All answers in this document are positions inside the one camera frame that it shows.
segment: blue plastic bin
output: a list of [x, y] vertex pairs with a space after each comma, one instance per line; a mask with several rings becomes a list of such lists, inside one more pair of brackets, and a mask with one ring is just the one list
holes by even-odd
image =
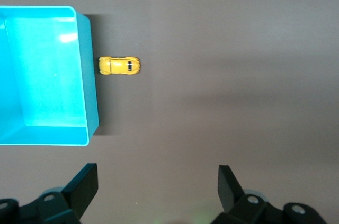
[[98, 125], [89, 19], [0, 6], [0, 145], [86, 146]]

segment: gray table surface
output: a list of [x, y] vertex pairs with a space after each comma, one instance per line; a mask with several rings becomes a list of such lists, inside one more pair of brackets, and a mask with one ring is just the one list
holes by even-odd
[[281, 208], [339, 221], [339, 0], [0, 0], [70, 5], [94, 57], [101, 125], [87, 147], [0, 147], [0, 198], [22, 204], [97, 162], [86, 223], [208, 224], [218, 165]]

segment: blue container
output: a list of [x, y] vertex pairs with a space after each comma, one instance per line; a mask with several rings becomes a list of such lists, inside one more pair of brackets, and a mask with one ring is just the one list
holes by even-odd
[[86, 146], [98, 125], [89, 19], [0, 6], [0, 145]]

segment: yellow toy car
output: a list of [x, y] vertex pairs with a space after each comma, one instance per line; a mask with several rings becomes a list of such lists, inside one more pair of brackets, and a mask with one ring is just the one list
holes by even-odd
[[99, 58], [99, 69], [102, 75], [127, 74], [133, 75], [140, 72], [140, 60], [137, 57], [110, 57]]

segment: silver bolt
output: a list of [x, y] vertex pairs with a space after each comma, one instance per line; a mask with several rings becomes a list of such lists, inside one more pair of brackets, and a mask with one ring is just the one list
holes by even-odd
[[305, 209], [304, 208], [302, 208], [301, 206], [299, 206], [299, 205], [294, 205], [294, 206], [292, 206], [292, 210], [295, 212], [295, 213], [299, 213], [299, 214], [305, 214], [306, 213], [306, 211], [305, 211]]
[[1, 204], [0, 204], [0, 210], [1, 210], [1, 209], [5, 209], [7, 206], [8, 206], [8, 203], [7, 203], [7, 202], [1, 203]]
[[50, 200], [52, 200], [52, 199], [54, 199], [54, 195], [53, 195], [53, 194], [49, 194], [49, 195], [47, 195], [47, 196], [45, 196], [45, 197], [43, 198], [44, 201], [50, 201]]
[[258, 204], [259, 203], [259, 199], [257, 199], [255, 196], [249, 196], [247, 198], [247, 200], [252, 204]]

